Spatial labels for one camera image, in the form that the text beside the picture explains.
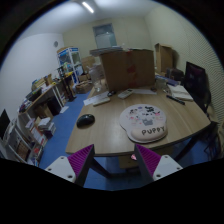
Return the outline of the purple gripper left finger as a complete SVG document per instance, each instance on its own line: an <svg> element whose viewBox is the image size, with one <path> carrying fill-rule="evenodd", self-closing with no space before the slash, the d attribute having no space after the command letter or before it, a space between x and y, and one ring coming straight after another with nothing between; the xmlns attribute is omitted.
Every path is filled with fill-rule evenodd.
<svg viewBox="0 0 224 224"><path fill-rule="evenodd" d="M60 156L46 168L46 171L78 186L83 186L94 154L94 145L91 144L68 157Z"/></svg>

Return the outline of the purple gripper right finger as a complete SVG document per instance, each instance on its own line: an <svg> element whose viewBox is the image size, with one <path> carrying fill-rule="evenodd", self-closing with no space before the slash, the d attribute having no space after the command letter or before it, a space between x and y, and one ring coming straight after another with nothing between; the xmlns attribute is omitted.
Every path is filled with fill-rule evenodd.
<svg viewBox="0 0 224 224"><path fill-rule="evenodd" d="M134 154L145 184L160 180L182 169L169 155L160 156L139 144L135 145Z"/></svg>

